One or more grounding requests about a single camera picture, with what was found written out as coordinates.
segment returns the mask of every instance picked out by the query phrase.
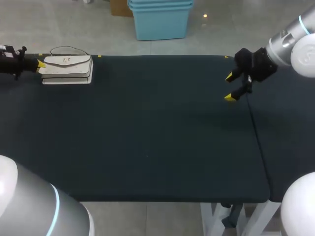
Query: table leg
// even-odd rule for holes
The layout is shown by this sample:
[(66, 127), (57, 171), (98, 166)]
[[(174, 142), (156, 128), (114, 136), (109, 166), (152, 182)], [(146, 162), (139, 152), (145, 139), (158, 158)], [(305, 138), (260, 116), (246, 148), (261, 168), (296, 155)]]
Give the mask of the table leg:
[(261, 235), (280, 205), (281, 203), (274, 203), (271, 201), (258, 204), (245, 226), (242, 236)]
[(225, 208), (221, 205), (221, 203), (217, 203), (215, 213), (213, 214), (206, 236), (222, 236), (225, 230), (222, 220), (229, 216), (229, 214), (230, 208)]

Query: table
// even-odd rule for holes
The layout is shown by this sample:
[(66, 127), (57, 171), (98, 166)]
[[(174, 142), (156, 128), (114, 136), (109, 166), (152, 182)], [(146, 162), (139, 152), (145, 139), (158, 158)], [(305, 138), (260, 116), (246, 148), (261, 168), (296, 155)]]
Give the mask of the table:
[(265, 202), (224, 56), (96, 57), (90, 85), (0, 79), (0, 153), (79, 201)]

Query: floor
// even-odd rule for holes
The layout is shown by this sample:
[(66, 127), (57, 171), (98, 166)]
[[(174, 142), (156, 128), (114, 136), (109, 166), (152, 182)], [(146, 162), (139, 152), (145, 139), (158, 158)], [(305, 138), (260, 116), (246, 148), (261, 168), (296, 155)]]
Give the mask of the floor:
[[(71, 45), (102, 55), (233, 56), (242, 47), (264, 47), (312, 2), (195, 0), (186, 38), (139, 42), (133, 19), (111, 16), (107, 1), (86, 5), (82, 0), (0, 0), (0, 43), (15, 49), (26, 46), (29, 53), (48, 53), (54, 47)], [(195, 203), (84, 205), (94, 217), (97, 236), (203, 234), (199, 204)], [(279, 219), (270, 228), (278, 226)], [(226, 231), (225, 235), (235, 232)]]

